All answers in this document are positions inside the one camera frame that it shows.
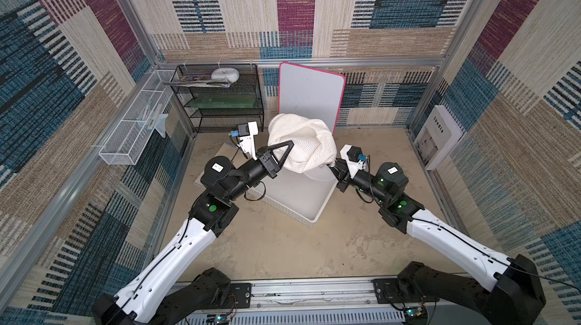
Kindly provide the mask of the white mesh laundry bag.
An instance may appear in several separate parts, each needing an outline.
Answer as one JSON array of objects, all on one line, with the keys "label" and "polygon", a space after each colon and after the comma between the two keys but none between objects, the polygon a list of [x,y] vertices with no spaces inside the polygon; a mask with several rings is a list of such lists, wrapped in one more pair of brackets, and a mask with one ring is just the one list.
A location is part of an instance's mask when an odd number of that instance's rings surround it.
[{"label": "white mesh laundry bag", "polygon": [[269,146],[289,140],[294,144],[284,163],[285,169],[302,174],[317,167],[334,165],[337,146],[332,132],[322,120],[282,113],[271,120],[268,131]]}]

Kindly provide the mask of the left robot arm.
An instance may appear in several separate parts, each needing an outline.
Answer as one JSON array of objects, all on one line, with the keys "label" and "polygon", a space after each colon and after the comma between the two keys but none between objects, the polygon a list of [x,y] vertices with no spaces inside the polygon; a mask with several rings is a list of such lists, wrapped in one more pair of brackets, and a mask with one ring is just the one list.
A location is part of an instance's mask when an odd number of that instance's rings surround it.
[{"label": "left robot arm", "polygon": [[204,192],[175,237],[133,281],[116,295],[102,295],[92,306],[97,324],[176,324],[194,311],[234,304],[230,279],[221,271],[204,271],[187,287],[170,290],[190,264],[229,226],[238,213],[234,201],[266,177],[275,178],[292,151],[287,140],[258,150],[240,167],[215,156],[204,168]]}]

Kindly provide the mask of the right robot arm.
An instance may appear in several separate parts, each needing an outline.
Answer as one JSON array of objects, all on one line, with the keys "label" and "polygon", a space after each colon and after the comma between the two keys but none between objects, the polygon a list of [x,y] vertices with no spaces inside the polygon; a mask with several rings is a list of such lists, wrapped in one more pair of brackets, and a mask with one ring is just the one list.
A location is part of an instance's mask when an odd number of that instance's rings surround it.
[{"label": "right robot arm", "polygon": [[491,324],[532,324],[546,305],[535,264],[478,243],[438,219],[405,193],[409,180],[400,166],[386,162],[372,175],[364,162],[337,159],[330,167],[337,188],[353,187],[378,204],[392,228],[428,244],[467,272],[467,276],[410,262],[397,276],[399,297],[444,299],[481,314]]}]

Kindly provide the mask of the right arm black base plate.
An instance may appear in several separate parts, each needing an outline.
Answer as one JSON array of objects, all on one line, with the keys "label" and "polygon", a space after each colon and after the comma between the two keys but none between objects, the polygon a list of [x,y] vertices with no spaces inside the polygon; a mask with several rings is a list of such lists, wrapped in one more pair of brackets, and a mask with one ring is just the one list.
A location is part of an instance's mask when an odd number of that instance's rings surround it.
[{"label": "right arm black base plate", "polygon": [[396,277],[384,277],[372,280],[378,304],[411,304],[434,303],[440,298],[421,294],[413,285],[401,284]]}]

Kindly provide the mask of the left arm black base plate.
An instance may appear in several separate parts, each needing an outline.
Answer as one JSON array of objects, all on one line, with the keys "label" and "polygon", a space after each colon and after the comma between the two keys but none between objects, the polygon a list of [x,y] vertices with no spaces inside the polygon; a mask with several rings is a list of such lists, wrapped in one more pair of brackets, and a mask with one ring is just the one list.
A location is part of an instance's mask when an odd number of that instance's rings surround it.
[{"label": "left arm black base plate", "polygon": [[251,306],[251,298],[251,283],[233,283],[220,289],[213,299],[198,305],[195,310],[247,309]]}]

